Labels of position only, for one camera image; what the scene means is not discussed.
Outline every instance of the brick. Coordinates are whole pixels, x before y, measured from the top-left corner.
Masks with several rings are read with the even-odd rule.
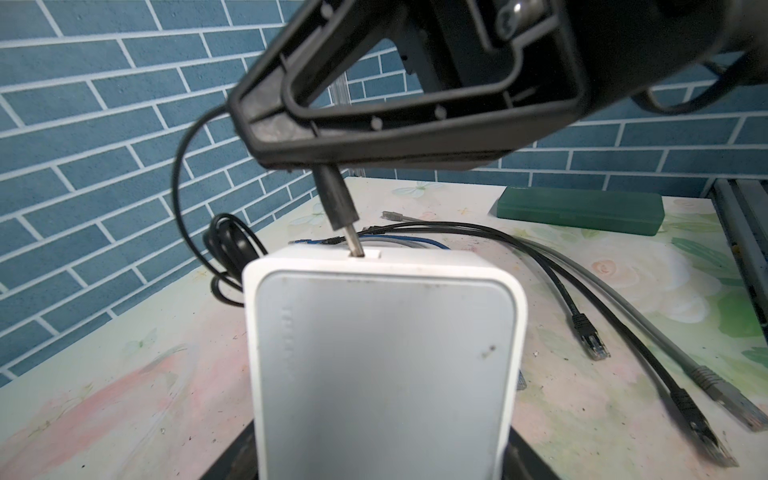
[[[170,101],[157,107],[169,127],[197,120],[206,111],[224,103],[226,98],[219,91],[182,100]]]
[[[187,165],[194,176],[199,177],[246,157],[248,157],[248,151],[245,149],[245,144],[241,141],[233,141],[193,157],[187,157]]]
[[[168,212],[163,204],[159,200],[152,200],[133,207],[122,214],[102,220],[101,223],[115,240],[120,240],[157,222],[166,220],[168,217]]]
[[[21,362],[17,363],[16,365],[13,365],[13,367],[10,368],[11,372],[19,376],[25,374],[29,370],[32,370],[36,366],[43,363],[45,360],[56,355],[57,353],[67,348],[71,344],[77,342],[79,339],[85,337],[89,333],[92,333],[94,330],[96,330],[100,326],[103,326],[106,322],[110,321],[111,319],[112,319],[111,316],[109,316],[106,313],[102,313],[101,315],[97,316],[96,318],[86,323],[85,325],[81,326],[80,328],[56,340],[51,345],[46,346],[40,351],[33,353],[32,355],[23,359]]]
[[[502,158],[502,168],[565,170],[567,151],[516,151]]]
[[[245,74],[240,60],[217,61],[183,67],[181,71],[192,91],[237,83]]]
[[[123,300],[121,303],[113,306],[112,311],[118,315],[122,315],[123,313],[127,312],[134,306],[143,302],[144,300],[154,295],[155,293],[159,292],[160,290],[170,285],[171,283],[175,282],[176,280],[179,280],[182,276],[187,275],[189,272],[198,268],[199,266],[200,265],[196,262],[190,262],[189,264],[181,267],[179,270],[176,270],[170,275],[163,277],[162,280],[158,280],[157,282],[151,285],[147,285],[142,291],[136,292],[130,298],[127,298]]]
[[[542,138],[537,145],[539,147],[613,147],[618,131],[618,125],[566,127]]]
[[[575,151],[571,170],[652,172],[661,160],[659,150]]]
[[[169,179],[170,165],[155,168],[35,210],[26,214],[25,217],[41,234],[53,235],[159,194],[169,188]]]
[[[26,125],[101,110],[85,83],[12,91],[3,97]]]
[[[768,143],[768,117],[750,117],[741,127],[736,139],[738,144]]]
[[[227,0],[227,10],[233,25],[253,25],[256,23],[283,23],[280,11],[274,0]]]
[[[253,182],[238,187],[221,198],[212,200],[210,202],[210,209],[216,213],[234,212],[235,210],[242,208],[243,205],[249,204],[261,196],[263,196],[263,193],[259,186],[259,182]]]
[[[0,255],[34,243],[35,238],[22,224],[12,218],[0,223]]]
[[[85,227],[0,263],[0,282],[15,288],[108,244],[98,227]]]
[[[289,214],[291,211],[295,210],[298,206],[304,205],[306,202],[310,200],[312,200],[312,196],[309,194],[304,194],[303,196],[296,198],[291,203],[287,204],[285,207],[275,212],[275,217],[280,218],[286,214]]]
[[[164,30],[228,25],[220,0],[163,0],[152,6]]]
[[[147,4],[136,0],[69,0],[45,6],[64,35],[157,30]]]
[[[706,182],[706,178],[693,177],[611,175],[607,189],[622,192],[648,192],[675,197],[698,197]]]
[[[283,18],[286,19],[286,22],[290,22],[301,4],[302,0],[280,0],[280,9],[283,11]]]
[[[3,48],[0,65],[3,85],[130,67],[114,40]]]
[[[197,34],[126,38],[123,43],[137,67],[208,57]]]
[[[261,183],[264,185],[264,190],[269,193],[272,190],[276,190],[282,187],[291,180],[301,177],[302,175],[303,172],[301,170],[294,170],[292,172],[285,170],[275,170],[271,174],[262,178]]]
[[[379,70],[379,58],[371,57],[365,60],[358,60],[346,71],[347,80],[357,80],[358,78],[371,77],[381,73]]]
[[[435,181],[434,170],[410,170],[407,168],[398,168],[397,178],[399,180],[421,180],[425,182]]]
[[[0,139],[0,173],[78,154],[162,130],[151,108],[79,121]]]
[[[421,90],[422,84],[419,82],[419,77],[416,74],[406,74],[406,90],[414,91]]]
[[[160,137],[150,138],[133,144],[136,155],[141,159],[145,166],[154,165],[161,161],[170,160],[176,156],[176,149],[179,148],[179,142],[186,133],[185,130],[176,131],[172,134],[162,135]],[[198,132],[190,142],[187,152],[195,151],[202,147],[210,145],[208,136],[205,132]]]
[[[94,80],[94,86],[108,107],[121,107],[186,93],[175,69]]]
[[[205,34],[205,42],[208,43],[210,54],[214,57],[264,50],[264,42],[261,39],[261,32],[258,28],[255,28],[254,30],[211,31]]]
[[[621,146],[725,144],[736,118],[627,124]]]
[[[768,172],[765,150],[672,150],[663,172],[761,175]]]
[[[200,228],[208,222],[210,222],[210,214],[205,207],[199,207],[184,215],[184,223],[190,231]],[[176,223],[169,221],[121,245],[99,253],[96,257],[74,266],[73,270],[87,283],[94,283],[179,238],[180,234]]]
[[[350,100],[359,100],[360,98],[365,98],[366,93],[362,91],[362,82],[356,81],[354,83],[350,83],[347,85],[349,88],[349,99]]]
[[[240,185],[244,182],[247,182],[251,178],[258,177],[266,170],[264,170],[264,167],[259,165],[259,162],[253,160],[229,168],[227,171],[230,173],[232,183],[235,185]]]
[[[235,126],[232,124],[232,119],[229,117],[208,122],[208,131],[210,132],[210,136],[213,137],[216,142],[225,141],[237,136],[235,133]]]
[[[67,192],[67,187],[49,168],[0,181],[0,215],[39,204]]]
[[[2,9],[0,40],[56,36],[34,2],[3,2]]]
[[[393,168],[366,168],[366,177],[370,178],[392,178],[395,179],[395,169]]]
[[[399,71],[405,68],[402,64],[402,60],[400,60],[400,53],[398,53],[397,51],[384,53],[384,54],[381,54],[380,56],[382,59],[382,73],[387,73],[390,71]]]
[[[604,182],[605,175],[534,173],[531,186],[601,190]]]
[[[136,273],[129,270],[46,313],[43,319],[61,332],[140,287]]]
[[[378,97],[380,95],[396,94],[405,91],[402,74],[394,74],[388,77],[366,80],[366,97]]]
[[[528,174],[519,174],[516,172],[477,170],[460,172],[453,170],[438,170],[437,179],[440,182],[449,182],[452,184],[505,185],[511,187],[528,186]]]
[[[0,300],[0,311],[2,311],[0,330],[7,329],[80,290],[82,287],[72,278],[72,275],[61,272],[21,292],[14,293]]]
[[[52,336],[37,322],[27,323],[4,336],[0,336],[0,364],[10,362]]]
[[[312,174],[307,175],[301,180],[297,180],[288,186],[291,196],[298,198],[299,195],[304,194],[315,187],[315,178]]]
[[[188,184],[182,187],[179,192],[179,198],[181,201],[181,208],[191,207],[197,205],[200,202],[225,192],[230,189],[230,182],[227,181],[227,176],[224,173],[218,173],[203,180],[196,180],[192,184]],[[170,194],[165,196],[165,200],[168,205],[171,205]]]
[[[59,165],[67,180],[78,189],[119,177],[138,168],[136,160],[126,147]]]
[[[245,209],[245,213],[251,221],[259,220],[264,215],[267,215],[276,208],[284,205],[290,201],[288,197],[288,190],[283,188],[269,195],[266,195],[255,204]]]

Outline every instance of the floral tablecloth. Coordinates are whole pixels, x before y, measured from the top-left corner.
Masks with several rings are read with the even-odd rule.
[[[503,187],[350,178],[361,221],[383,210],[483,223],[544,243],[591,269],[683,350],[768,411],[768,348],[711,203],[664,198],[655,237],[492,215]],[[333,233],[315,197],[259,232],[276,250]],[[530,316],[512,425],[567,479],[768,478],[756,434],[703,394],[642,333],[740,462],[712,464],[662,389],[599,313],[574,299],[612,357],[593,362],[544,274],[492,242],[431,235],[515,275]],[[0,478],[199,478],[252,418],[242,310],[216,302],[202,269],[0,389]]]

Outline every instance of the white grout line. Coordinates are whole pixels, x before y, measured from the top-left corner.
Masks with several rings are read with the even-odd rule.
[[[210,48],[208,48],[208,42],[205,41],[205,35],[203,35],[202,32],[199,35],[200,35],[200,40],[203,41],[203,46],[205,47],[206,55],[208,55],[208,58],[213,58],[214,56],[210,54]]]
[[[733,127],[733,131],[731,132],[730,137],[728,137],[727,144],[733,145],[736,143],[736,139],[739,137],[739,133],[741,133],[741,128],[744,126],[745,121],[746,117],[742,117],[736,122],[736,126]]]
[[[619,124],[619,131],[616,134],[616,141],[614,142],[614,147],[618,147],[619,145],[621,145],[621,137],[624,136],[624,127],[626,125],[627,124],[625,124],[625,123],[620,123]]]
[[[41,317],[36,318],[35,322],[39,323],[40,326],[42,326],[44,329],[46,329],[48,331],[48,333],[50,333],[51,335],[53,335],[53,336],[58,335],[58,330],[53,328],[53,326],[50,323],[46,322]]]
[[[264,48],[266,48],[266,37],[264,36],[264,30],[262,28],[259,28],[259,34],[261,35],[262,43],[264,43]]]
[[[0,86],[0,93],[31,90],[34,88],[55,87],[59,85],[79,83],[81,81],[86,81],[86,80],[101,80],[103,78],[124,77],[125,75],[148,73],[148,72],[160,71],[160,70],[169,70],[171,68],[176,68],[176,67],[183,68],[183,67],[190,67],[193,65],[212,64],[212,63],[217,63],[217,62],[226,61],[226,60],[237,60],[238,58],[241,58],[243,56],[255,57],[255,56],[261,55],[262,53],[263,51],[252,51],[252,52],[239,53],[235,55],[221,55],[215,58],[203,57],[203,58],[196,58],[194,60],[174,61],[171,63],[164,63],[159,65],[148,65],[146,67],[121,68],[118,70],[98,71],[90,74],[72,75],[69,77],[51,78],[48,80],[28,81],[26,83],[20,83],[20,84],[2,85]]]
[[[40,234],[40,232],[37,231],[36,228],[32,226],[31,223],[27,221],[26,218],[24,218],[22,215],[18,215],[16,217],[16,220],[25,228],[27,231],[37,240],[38,242],[43,240],[43,236]]]
[[[683,95],[683,103],[690,100],[690,96],[694,94],[695,87],[688,87],[685,89],[685,95]]]
[[[163,130],[167,130],[168,124],[165,123],[165,118],[163,118],[162,113],[160,113],[160,108],[158,108],[157,105],[152,105],[152,110],[154,110],[154,114],[157,115],[157,119],[160,121],[160,125],[163,126]]]
[[[109,41],[109,40],[124,40],[130,38],[151,38],[151,37],[169,37],[173,35],[197,35],[198,33],[214,33],[218,31],[241,31],[241,30],[257,30],[259,28],[282,28],[285,26],[283,23],[263,23],[263,24],[250,24],[250,25],[234,25],[234,26],[220,26],[220,27],[197,27],[197,28],[177,28],[174,30],[145,30],[145,31],[124,31],[104,34],[93,35],[68,35],[66,37],[38,37],[38,38],[20,38],[17,40],[3,40],[0,41],[0,48],[18,48],[18,47],[37,47],[40,45],[61,45],[67,43],[83,43],[86,41]]]
[[[184,73],[181,71],[181,67],[176,67],[176,72],[179,74],[179,78],[181,78],[181,83],[184,84],[184,90],[186,90],[187,93],[192,92],[190,85],[187,83],[187,79],[184,77]]]
[[[78,275],[78,273],[75,272],[71,266],[69,268],[65,268],[65,272],[69,273],[72,278],[74,278],[74,281],[77,282],[80,286],[83,288],[88,288],[88,282],[83,280],[83,277]]]
[[[160,19],[157,17],[157,13],[154,11],[154,7],[152,6],[152,2],[149,0],[144,0],[144,3],[147,4],[147,8],[149,8],[149,12],[152,15],[152,19],[154,20],[154,26],[157,27],[158,31],[163,30],[163,25],[160,24]]]
[[[227,175],[227,181],[230,182],[230,187],[235,188],[235,183],[232,181],[232,177],[230,177],[230,172],[225,170],[224,174]]]
[[[58,24],[53,18],[53,15],[48,11],[48,7],[45,6],[45,3],[43,3],[43,0],[35,0],[35,3],[38,4],[38,7],[42,10],[43,16],[45,16],[45,19],[48,20],[48,24],[53,28],[53,32],[56,34],[57,37],[63,37],[64,34],[61,33],[61,29],[58,27]]]
[[[85,84],[88,86],[88,89],[91,90],[91,93],[96,97],[96,101],[98,102],[99,107],[101,107],[101,110],[108,110],[109,107],[107,106],[107,102],[104,101],[104,99],[101,97],[101,94],[96,90],[96,86],[94,85],[94,82],[92,80],[86,80]]]
[[[72,183],[70,183],[69,179],[64,176],[64,174],[59,169],[58,165],[51,166],[51,170],[53,170],[53,173],[56,174],[56,177],[58,177],[59,180],[64,184],[65,187],[67,187],[67,190],[70,192],[74,192],[75,188]]]
[[[107,230],[107,227],[104,226],[101,220],[96,220],[95,225],[99,230],[101,230],[104,236],[107,237],[107,240],[109,240],[109,243],[117,243],[117,240],[115,240],[112,234],[109,233],[109,230]]]
[[[173,218],[174,217],[174,211],[170,209],[170,206],[165,201],[165,199],[162,196],[158,197],[157,199],[160,201],[161,204],[163,204],[163,208],[165,209],[165,211],[168,212],[168,216]]]
[[[208,137],[208,141],[211,145],[215,144],[216,141],[214,140],[214,136],[210,134],[210,129],[208,128],[208,125],[203,125],[203,131],[205,131],[206,136]]]
[[[221,8],[224,9],[224,14],[227,16],[227,23],[232,26],[232,17],[230,17],[230,10],[227,8],[227,3],[221,0]]]
[[[24,121],[21,117],[19,117],[16,114],[16,111],[13,109],[11,104],[6,101],[2,95],[0,95],[0,106],[3,107],[3,110],[5,110],[5,113],[8,114],[8,116],[13,120],[13,123],[16,124],[16,127],[24,127]]]
[[[477,171],[488,171],[488,172],[519,172],[519,173],[528,173],[531,171],[531,169],[528,168],[486,168],[486,167],[479,167],[475,168],[473,170]],[[649,171],[625,171],[625,170],[550,170],[550,169],[541,169],[541,170],[534,170],[537,174],[566,174],[566,175],[612,175],[614,177],[669,177],[669,178],[709,178],[713,174],[712,173],[705,173],[705,174],[697,174],[697,173],[677,173],[677,172],[664,172],[662,174],[659,174],[657,172],[649,172]],[[723,176],[728,176],[730,178],[746,178],[746,179],[754,179],[754,180],[768,180],[768,174],[723,174]]]
[[[141,280],[141,282],[144,285],[146,285],[148,283],[147,279],[144,278],[144,274],[142,272],[140,272],[137,267],[134,266],[133,268],[131,268],[131,270],[133,271],[133,273],[136,273],[136,276],[139,277],[139,280]]]
[[[116,42],[118,43],[118,45],[120,45],[120,49],[123,51],[123,55],[125,56],[125,60],[131,66],[131,68],[136,68],[136,64],[134,63],[134,59],[131,57],[131,54],[128,53],[128,49],[125,48],[125,43],[123,43],[122,38],[118,38],[116,40]]]
[[[707,194],[710,192],[710,188],[712,188],[712,184],[715,183],[715,180],[717,180],[715,177],[710,177],[707,179],[707,182],[704,184],[704,188],[701,189],[699,198],[705,198],[707,196]]]
[[[670,151],[669,149],[666,149],[665,151],[661,152],[661,158],[659,159],[659,164],[656,166],[656,173],[660,173],[664,169],[664,164],[667,163],[667,157],[669,156]]]
[[[285,23],[286,18],[283,16],[283,8],[280,7],[280,0],[275,0],[275,3],[277,3],[277,12],[280,13],[280,21]]]
[[[136,150],[134,150],[134,146],[133,145],[126,145],[125,147],[131,153],[131,156],[134,158],[134,161],[136,162],[136,165],[138,165],[139,168],[144,168],[144,163],[139,158],[139,155],[136,153]]]

